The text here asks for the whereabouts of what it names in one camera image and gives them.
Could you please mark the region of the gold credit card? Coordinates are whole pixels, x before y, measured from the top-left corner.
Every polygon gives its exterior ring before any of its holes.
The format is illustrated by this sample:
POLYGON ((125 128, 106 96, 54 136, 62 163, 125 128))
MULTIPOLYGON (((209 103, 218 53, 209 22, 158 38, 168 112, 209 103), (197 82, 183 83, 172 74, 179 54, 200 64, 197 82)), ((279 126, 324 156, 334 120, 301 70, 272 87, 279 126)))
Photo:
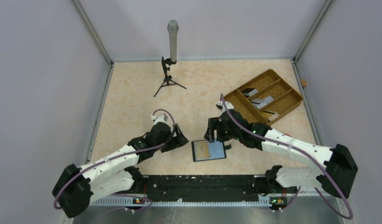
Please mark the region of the gold credit card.
POLYGON ((197 161, 207 160, 210 158, 208 142, 197 141, 194 143, 194 154, 197 161))

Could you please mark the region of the black leather card holder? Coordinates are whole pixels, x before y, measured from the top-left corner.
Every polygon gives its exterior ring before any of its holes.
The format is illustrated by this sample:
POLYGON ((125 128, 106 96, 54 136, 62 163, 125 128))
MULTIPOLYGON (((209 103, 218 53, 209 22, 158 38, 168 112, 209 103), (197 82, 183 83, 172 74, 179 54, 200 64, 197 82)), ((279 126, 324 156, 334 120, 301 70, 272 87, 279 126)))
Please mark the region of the black leather card holder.
MULTIPOLYGON (((197 141, 208 142, 207 140, 196 140, 196 141, 191 142, 193 162, 200 162, 200 161, 197 161, 195 159, 195 154, 194 154, 194 143, 197 141)), ((208 149, 209 149, 210 158, 207 160, 202 160, 202 161, 212 161, 212 160, 225 159, 225 158, 227 158, 226 151, 231 149, 231 148, 232 148, 231 144, 225 145, 223 142, 220 142, 220 141, 215 141, 213 143, 208 142, 208 149)))

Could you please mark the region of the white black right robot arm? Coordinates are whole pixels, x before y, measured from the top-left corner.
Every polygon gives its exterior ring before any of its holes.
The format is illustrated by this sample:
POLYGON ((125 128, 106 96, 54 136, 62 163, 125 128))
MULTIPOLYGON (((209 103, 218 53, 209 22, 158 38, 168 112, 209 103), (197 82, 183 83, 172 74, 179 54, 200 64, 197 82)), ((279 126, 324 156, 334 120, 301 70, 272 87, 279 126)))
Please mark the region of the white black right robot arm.
POLYGON ((289 187, 313 187, 337 198, 348 198, 358 172, 346 146, 325 147, 297 140, 269 125, 249 123, 233 109, 209 118, 204 138, 209 142, 237 140, 248 148, 280 154, 303 164, 297 168, 275 165, 267 170, 264 183, 272 192, 289 187))

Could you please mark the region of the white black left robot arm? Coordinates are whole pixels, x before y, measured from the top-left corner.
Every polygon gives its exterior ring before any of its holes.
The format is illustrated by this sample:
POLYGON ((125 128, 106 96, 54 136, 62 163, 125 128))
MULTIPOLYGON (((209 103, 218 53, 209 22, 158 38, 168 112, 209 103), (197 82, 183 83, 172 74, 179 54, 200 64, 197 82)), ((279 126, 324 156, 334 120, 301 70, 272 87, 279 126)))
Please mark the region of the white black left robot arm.
POLYGON ((178 124, 170 127, 157 122, 149 132, 131 139, 104 158, 79 167, 70 164, 52 190, 54 208, 74 218, 102 197, 126 190, 137 193, 143 181, 135 174, 135 165, 153 157, 157 151, 168 152, 188 142, 178 124))

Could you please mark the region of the silver card stack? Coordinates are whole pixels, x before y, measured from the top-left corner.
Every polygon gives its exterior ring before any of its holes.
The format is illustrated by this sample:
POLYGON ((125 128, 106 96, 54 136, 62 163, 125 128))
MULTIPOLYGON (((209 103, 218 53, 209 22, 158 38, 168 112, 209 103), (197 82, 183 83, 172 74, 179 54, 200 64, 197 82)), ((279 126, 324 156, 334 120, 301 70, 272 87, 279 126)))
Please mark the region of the silver card stack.
POLYGON ((263 108, 264 106, 268 105, 269 103, 271 103, 272 101, 274 100, 274 98, 272 96, 267 96, 263 99, 259 99, 259 98, 255 98, 253 100, 251 100, 251 104, 257 108, 257 109, 261 109, 263 108))

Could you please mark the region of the black card stack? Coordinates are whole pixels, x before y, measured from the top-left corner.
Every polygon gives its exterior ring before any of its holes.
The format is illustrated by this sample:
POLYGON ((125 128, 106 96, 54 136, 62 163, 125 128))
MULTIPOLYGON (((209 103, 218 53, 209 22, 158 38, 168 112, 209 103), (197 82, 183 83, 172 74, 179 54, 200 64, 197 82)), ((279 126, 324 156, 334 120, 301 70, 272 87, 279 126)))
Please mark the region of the black card stack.
POLYGON ((251 97, 251 96, 255 95, 256 93, 258 93, 258 90, 255 88, 245 88, 245 89, 241 90, 241 93, 245 97, 251 97))

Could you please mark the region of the gold card stack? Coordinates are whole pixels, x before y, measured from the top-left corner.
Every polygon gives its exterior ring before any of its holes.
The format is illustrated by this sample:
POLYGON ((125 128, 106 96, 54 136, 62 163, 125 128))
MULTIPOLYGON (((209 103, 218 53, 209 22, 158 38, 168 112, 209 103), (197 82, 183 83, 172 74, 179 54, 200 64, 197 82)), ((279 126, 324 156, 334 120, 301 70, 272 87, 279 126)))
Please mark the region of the gold card stack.
POLYGON ((261 114, 269 122, 274 121, 280 116, 280 114, 278 114, 277 112, 269 111, 269 110, 262 111, 261 114))

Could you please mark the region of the woven wicker divided tray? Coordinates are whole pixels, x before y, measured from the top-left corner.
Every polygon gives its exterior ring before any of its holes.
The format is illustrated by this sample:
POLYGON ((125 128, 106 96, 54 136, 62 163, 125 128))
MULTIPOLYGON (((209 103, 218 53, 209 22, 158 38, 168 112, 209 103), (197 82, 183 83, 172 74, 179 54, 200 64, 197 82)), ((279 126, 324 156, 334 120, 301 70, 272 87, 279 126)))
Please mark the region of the woven wicker divided tray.
POLYGON ((274 124, 292 112, 303 101, 302 96, 272 69, 264 71, 226 94, 224 99, 230 102, 235 110, 248 122, 260 122, 268 125, 274 124), (258 90, 258 93, 251 97, 245 97, 241 93, 241 90, 245 88, 255 88, 258 90), (267 96, 272 96, 274 100, 261 109, 255 108, 250 102, 255 98, 263 99, 267 96), (261 114, 261 112, 265 110, 277 112, 280 116, 274 121, 269 122, 261 114))

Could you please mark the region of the black mini tripod stand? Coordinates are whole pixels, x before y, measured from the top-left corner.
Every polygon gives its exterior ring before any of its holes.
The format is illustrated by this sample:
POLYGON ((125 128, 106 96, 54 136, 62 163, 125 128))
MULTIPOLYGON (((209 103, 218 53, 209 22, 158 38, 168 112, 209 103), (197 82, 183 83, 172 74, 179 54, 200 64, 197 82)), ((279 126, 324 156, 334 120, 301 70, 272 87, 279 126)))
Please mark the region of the black mini tripod stand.
POLYGON ((168 72, 170 71, 170 66, 171 65, 174 65, 176 64, 177 62, 173 62, 171 60, 171 58, 164 58, 163 56, 161 57, 161 65, 162 65, 162 69, 163 69, 163 73, 164 73, 164 79, 163 79, 163 82, 162 84, 160 85, 160 87, 158 88, 158 90, 156 91, 156 93, 154 94, 154 97, 157 96, 157 94, 159 93, 159 91, 163 88, 163 87, 168 87, 168 86, 173 86, 173 85, 178 85, 180 86, 181 88, 183 89, 187 89, 185 86, 179 84, 178 82, 175 82, 173 81, 173 77, 171 75, 168 75, 168 72))

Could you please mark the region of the grey microphone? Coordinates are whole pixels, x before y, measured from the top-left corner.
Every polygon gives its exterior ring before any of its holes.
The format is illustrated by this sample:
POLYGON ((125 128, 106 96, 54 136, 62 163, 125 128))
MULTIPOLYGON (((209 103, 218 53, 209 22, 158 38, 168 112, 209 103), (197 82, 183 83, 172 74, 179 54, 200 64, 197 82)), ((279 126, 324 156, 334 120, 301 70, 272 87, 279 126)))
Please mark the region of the grey microphone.
POLYGON ((167 31, 169 35, 169 50, 171 64, 177 63, 177 42, 179 25, 177 20, 170 20, 167 24, 167 31))

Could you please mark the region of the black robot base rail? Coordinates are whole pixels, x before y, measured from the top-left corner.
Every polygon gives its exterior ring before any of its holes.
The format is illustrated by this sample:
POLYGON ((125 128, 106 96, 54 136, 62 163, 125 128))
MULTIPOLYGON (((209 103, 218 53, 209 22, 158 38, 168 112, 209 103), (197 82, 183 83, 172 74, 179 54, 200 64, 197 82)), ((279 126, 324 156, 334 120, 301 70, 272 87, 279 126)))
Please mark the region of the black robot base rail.
POLYGON ((282 193, 258 175, 150 175, 136 181, 132 190, 154 202, 257 202, 282 193))

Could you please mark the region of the small wooden wall block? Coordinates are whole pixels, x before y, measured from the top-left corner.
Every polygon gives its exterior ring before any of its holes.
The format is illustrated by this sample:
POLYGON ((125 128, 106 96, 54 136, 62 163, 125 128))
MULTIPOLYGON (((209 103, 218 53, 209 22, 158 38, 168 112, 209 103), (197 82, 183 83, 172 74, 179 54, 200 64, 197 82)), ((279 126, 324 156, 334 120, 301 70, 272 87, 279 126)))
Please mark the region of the small wooden wall block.
POLYGON ((301 86, 303 88, 305 88, 307 86, 307 81, 305 79, 303 79, 303 78, 300 80, 300 83, 301 83, 301 86))

